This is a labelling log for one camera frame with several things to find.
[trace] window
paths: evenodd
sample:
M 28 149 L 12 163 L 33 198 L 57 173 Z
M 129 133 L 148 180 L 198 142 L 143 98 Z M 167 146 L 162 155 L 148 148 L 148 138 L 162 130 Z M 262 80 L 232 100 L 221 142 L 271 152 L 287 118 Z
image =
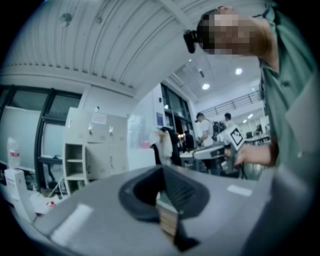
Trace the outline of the window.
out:
M 170 102 L 167 95 L 167 88 L 163 84 L 161 84 L 161 90 L 162 90 L 163 106 L 165 109 L 170 109 Z
M 5 107 L 0 124 L 0 161 L 7 159 L 7 140 L 16 139 L 20 150 L 20 168 L 35 171 L 34 153 L 40 111 Z
M 4 103 L 5 103 L 5 100 L 6 100 L 6 97 L 7 97 L 8 93 L 9 93 L 9 90 L 8 90 L 8 89 L 4 89 L 4 90 L 2 91 L 2 93 L 1 93 L 1 95 L 0 95 L 0 109 L 1 109 L 2 107 L 4 107 L 3 105 L 4 105 Z
M 65 126 L 45 123 L 42 134 L 41 156 L 62 159 Z
M 47 98 L 46 93 L 18 90 L 13 96 L 11 107 L 41 111 Z
M 7 140 L 13 137 L 19 143 L 20 169 L 27 188 L 53 186 L 63 176 L 67 115 L 70 107 L 78 107 L 81 94 L 27 86 L 0 88 L 0 93 L 0 165 L 7 164 Z M 63 182 L 60 184 L 66 194 Z
M 188 130 L 189 130 L 186 121 L 181 120 L 181 126 L 182 126 L 182 131 L 183 131 L 183 133 L 184 133 L 185 131 L 188 131 Z
M 41 117 L 38 144 L 41 147 L 36 149 L 38 159 L 38 187 L 51 188 L 63 177 L 63 138 L 65 124 L 70 108 L 77 108 L 81 95 L 61 91 L 51 91 L 49 94 L 48 106 Z M 66 187 L 63 182 L 62 193 L 66 194 Z
M 183 100 L 183 105 L 184 105 L 184 109 L 185 109 L 185 112 L 186 112 L 186 118 L 191 120 L 191 115 L 190 115 L 188 103 L 185 100 Z
M 50 107 L 49 113 L 46 115 L 53 118 L 67 119 L 70 108 L 77 108 L 80 102 L 79 97 L 70 97 L 64 95 L 56 95 Z
M 188 103 L 163 84 L 161 84 L 161 90 L 163 104 L 165 109 L 167 109 L 164 110 L 165 125 L 172 128 L 175 132 L 189 130 L 190 134 L 195 138 Z
M 174 127 L 174 119 L 172 118 L 172 114 L 165 113 L 165 126 Z
M 171 90 L 169 90 L 168 92 L 169 94 L 169 99 L 170 99 L 170 105 L 171 105 L 171 110 L 173 110 L 174 112 L 176 112 L 179 117 L 184 117 L 185 113 L 184 110 L 181 106 L 181 102 L 180 102 L 180 98 L 178 95 L 176 95 L 174 92 L 172 92 Z

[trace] hair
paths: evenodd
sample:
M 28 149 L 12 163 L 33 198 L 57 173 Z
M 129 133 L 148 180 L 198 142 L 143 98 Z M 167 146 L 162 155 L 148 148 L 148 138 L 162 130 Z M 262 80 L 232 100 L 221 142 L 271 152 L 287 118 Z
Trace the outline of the hair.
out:
M 210 21 L 215 20 L 216 14 L 219 14 L 220 11 L 218 9 L 213 9 L 211 11 L 206 12 L 202 15 L 198 26 L 196 28 L 196 37 L 198 43 L 202 44 L 202 48 L 204 50 L 215 49 L 215 38 L 211 38 L 210 35 Z
M 205 117 L 205 115 L 202 114 L 202 113 L 198 113 L 198 114 L 196 115 L 196 119 L 198 119 L 198 118 L 200 118 L 200 117 Z
M 224 114 L 224 117 L 225 117 L 225 118 L 228 118 L 229 120 L 231 120 L 231 114 L 230 114 L 230 113 L 225 113 L 225 114 Z

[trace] plastic bottle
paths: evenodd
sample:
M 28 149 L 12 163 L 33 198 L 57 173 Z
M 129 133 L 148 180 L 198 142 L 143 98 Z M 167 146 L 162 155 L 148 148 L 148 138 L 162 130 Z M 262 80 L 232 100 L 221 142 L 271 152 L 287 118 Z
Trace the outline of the plastic bottle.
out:
M 9 137 L 6 143 L 9 169 L 17 169 L 20 166 L 19 143 Z

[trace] white shirt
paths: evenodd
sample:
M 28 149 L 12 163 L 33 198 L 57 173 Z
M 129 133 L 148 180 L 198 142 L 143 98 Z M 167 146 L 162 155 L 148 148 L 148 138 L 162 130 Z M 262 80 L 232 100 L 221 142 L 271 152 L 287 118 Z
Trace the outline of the white shirt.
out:
M 225 121 L 225 126 L 226 126 L 227 128 L 229 128 L 229 127 L 233 126 L 234 124 L 235 124 L 235 122 L 234 122 L 234 121 L 231 121 L 231 120 L 229 120 L 229 121 Z
M 208 137 L 202 142 L 202 145 L 204 147 L 213 145 L 214 140 L 212 139 L 212 137 L 214 136 L 214 125 L 210 121 L 205 119 L 200 123 L 200 127 L 202 134 L 203 132 L 208 132 Z

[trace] white cabinet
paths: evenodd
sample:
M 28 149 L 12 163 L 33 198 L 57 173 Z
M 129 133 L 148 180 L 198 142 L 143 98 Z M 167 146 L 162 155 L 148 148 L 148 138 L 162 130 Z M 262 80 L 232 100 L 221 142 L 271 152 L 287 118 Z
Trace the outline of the white cabinet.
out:
M 128 171 L 127 129 L 125 117 L 70 108 L 62 158 L 69 195 L 90 181 Z
M 64 143 L 83 144 L 89 132 L 89 113 L 71 107 L 65 123 Z
M 88 143 L 85 151 L 86 174 L 89 180 L 98 180 L 110 176 L 107 145 Z
M 108 115 L 107 119 L 107 143 L 112 145 L 127 144 L 127 118 Z
M 128 170 L 127 149 L 121 145 L 108 145 L 108 166 L 110 175 L 124 173 Z

